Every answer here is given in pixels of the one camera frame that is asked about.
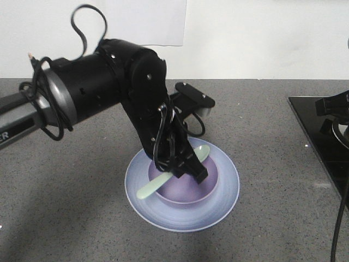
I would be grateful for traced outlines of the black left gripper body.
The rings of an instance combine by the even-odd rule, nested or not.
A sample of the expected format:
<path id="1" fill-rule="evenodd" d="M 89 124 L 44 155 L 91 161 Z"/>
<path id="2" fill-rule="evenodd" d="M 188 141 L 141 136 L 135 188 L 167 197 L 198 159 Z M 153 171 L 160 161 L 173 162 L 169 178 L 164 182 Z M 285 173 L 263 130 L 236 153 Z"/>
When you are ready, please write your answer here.
<path id="1" fill-rule="evenodd" d="M 142 120 L 141 144 L 160 171 L 190 170 L 194 150 L 186 125 L 174 108 L 157 108 L 155 115 Z"/>

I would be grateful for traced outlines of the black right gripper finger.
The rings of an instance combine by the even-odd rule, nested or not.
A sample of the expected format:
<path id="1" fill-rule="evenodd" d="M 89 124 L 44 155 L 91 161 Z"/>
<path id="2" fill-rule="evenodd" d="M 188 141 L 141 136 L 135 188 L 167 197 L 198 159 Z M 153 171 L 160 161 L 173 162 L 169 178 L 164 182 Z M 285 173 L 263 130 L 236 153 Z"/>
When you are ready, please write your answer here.
<path id="1" fill-rule="evenodd" d="M 336 122 L 336 118 L 325 118 L 322 125 L 321 125 L 320 133 L 321 134 L 334 134 L 333 126 L 334 126 L 335 122 Z"/>
<path id="2" fill-rule="evenodd" d="M 315 107 L 318 116 L 348 116 L 348 91 L 321 98 L 315 102 Z"/>

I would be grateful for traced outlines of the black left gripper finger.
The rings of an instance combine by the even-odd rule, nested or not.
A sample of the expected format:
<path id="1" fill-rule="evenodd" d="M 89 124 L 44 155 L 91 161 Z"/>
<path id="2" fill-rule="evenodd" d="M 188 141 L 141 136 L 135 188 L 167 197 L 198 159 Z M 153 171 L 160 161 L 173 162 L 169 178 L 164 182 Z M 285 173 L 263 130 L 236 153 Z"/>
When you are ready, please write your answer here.
<path id="1" fill-rule="evenodd" d="M 176 178 L 180 178 L 188 171 L 185 163 L 175 163 L 171 165 L 170 172 L 172 172 Z"/>
<path id="2" fill-rule="evenodd" d="M 208 171 L 202 164 L 209 156 L 209 146 L 198 146 L 185 159 L 186 172 L 193 176 L 197 183 L 203 182 Z"/>

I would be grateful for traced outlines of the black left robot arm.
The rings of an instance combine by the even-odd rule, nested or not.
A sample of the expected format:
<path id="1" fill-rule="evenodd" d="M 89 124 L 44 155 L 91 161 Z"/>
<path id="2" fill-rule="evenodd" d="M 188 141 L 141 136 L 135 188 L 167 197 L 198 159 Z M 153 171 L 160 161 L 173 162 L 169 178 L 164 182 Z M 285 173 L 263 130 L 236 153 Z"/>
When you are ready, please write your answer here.
<path id="1" fill-rule="evenodd" d="M 74 61 L 31 58 L 31 81 L 1 98 L 1 147 L 48 126 L 65 130 L 116 104 L 131 120 L 145 154 L 160 171 L 191 175 L 201 183 L 207 169 L 188 138 L 185 119 L 198 117 L 215 102 L 190 84 L 179 82 L 168 94 L 166 63 L 151 49 L 127 41 L 102 40 L 91 55 Z"/>

